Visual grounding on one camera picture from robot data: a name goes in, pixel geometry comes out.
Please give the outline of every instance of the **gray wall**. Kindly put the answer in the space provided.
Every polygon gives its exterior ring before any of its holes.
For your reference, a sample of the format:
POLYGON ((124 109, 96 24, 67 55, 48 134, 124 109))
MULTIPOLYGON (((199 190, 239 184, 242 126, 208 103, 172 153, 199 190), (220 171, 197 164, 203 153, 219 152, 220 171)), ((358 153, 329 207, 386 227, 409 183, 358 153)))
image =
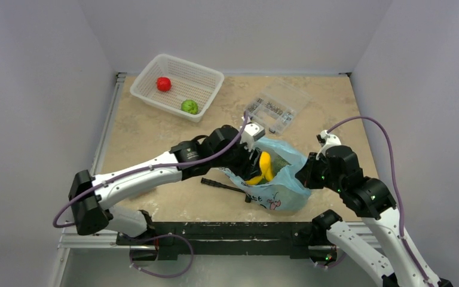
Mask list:
POLYGON ((391 0, 79 0, 112 67, 168 53, 222 72, 350 72, 391 0))
MULTIPOLYGON (((361 113, 390 132, 408 230, 459 286, 459 1, 393 1, 351 79, 361 113)), ((390 183, 384 138, 366 130, 390 183)))
POLYGON ((47 285, 114 73, 76 0, 0 0, 0 286, 47 285))

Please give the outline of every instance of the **wooden tabletop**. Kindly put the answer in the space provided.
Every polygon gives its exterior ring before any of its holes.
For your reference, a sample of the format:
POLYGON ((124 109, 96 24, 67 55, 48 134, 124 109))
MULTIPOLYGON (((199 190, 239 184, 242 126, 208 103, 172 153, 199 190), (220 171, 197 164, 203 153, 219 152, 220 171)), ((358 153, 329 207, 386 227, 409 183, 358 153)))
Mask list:
MULTIPOLYGON (((238 128, 245 106, 275 77, 226 77, 199 123, 192 123, 146 105, 132 96, 129 88, 134 79, 127 77, 124 83, 102 173, 150 160, 181 141, 210 134, 224 124, 238 128)), ((319 150, 316 135, 321 130, 347 117, 359 115, 348 77, 281 79, 310 94, 312 101, 281 136, 269 133, 267 137, 288 141, 305 155, 319 150)), ((342 144, 350 146, 357 153, 365 175, 377 177, 362 122, 349 122, 333 133, 341 138, 342 144)), ((211 170, 205 177, 232 185, 218 170, 211 170)), ((162 185, 139 197, 124 200, 119 205, 147 210, 154 221, 311 221, 327 209, 333 209, 346 221, 359 221, 344 206, 338 194, 327 189, 313 190, 303 209, 286 212, 266 210, 254 203, 245 203, 243 194, 202 185, 200 179, 197 177, 162 185)))

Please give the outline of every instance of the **white plastic basket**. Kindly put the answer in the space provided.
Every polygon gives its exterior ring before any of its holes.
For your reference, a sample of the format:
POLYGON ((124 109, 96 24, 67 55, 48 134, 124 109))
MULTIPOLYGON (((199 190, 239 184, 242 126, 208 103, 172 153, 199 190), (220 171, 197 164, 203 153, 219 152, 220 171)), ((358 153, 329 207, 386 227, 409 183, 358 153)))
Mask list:
POLYGON ((223 81, 224 75, 219 71, 160 54, 136 78, 131 86, 131 94, 148 105, 197 123, 214 100, 223 81), (170 79, 172 88, 169 91, 157 90, 156 80, 159 77, 170 79), (198 104, 197 114, 189 114, 180 109, 185 100, 194 100, 198 104))

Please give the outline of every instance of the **plastic bag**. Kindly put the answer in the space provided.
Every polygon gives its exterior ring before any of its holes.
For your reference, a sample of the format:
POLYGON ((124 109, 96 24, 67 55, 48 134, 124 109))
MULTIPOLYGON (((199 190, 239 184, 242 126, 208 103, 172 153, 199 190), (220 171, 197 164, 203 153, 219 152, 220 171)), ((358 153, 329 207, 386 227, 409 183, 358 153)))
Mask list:
POLYGON ((235 176, 229 169, 221 169, 229 179, 245 191, 254 203, 271 210, 302 209, 311 194, 308 188, 295 178, 295 174, 307 162, 306 156, 285 141, 261 138, 255 143, 257 148, 266 151, 272 159, 275 175, 272 181, 258 185, 248 185, 241 177, 235 176))

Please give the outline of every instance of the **red vegetable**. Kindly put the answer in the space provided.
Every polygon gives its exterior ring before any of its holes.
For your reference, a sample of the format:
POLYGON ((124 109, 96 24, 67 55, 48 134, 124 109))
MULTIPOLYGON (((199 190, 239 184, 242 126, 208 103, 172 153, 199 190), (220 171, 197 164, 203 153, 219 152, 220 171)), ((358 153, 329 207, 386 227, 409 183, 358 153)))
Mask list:
POLYGON ((166 77, 159 77, 155 82, 159 91, 169 91, 172 88, 172 82, 166 77))

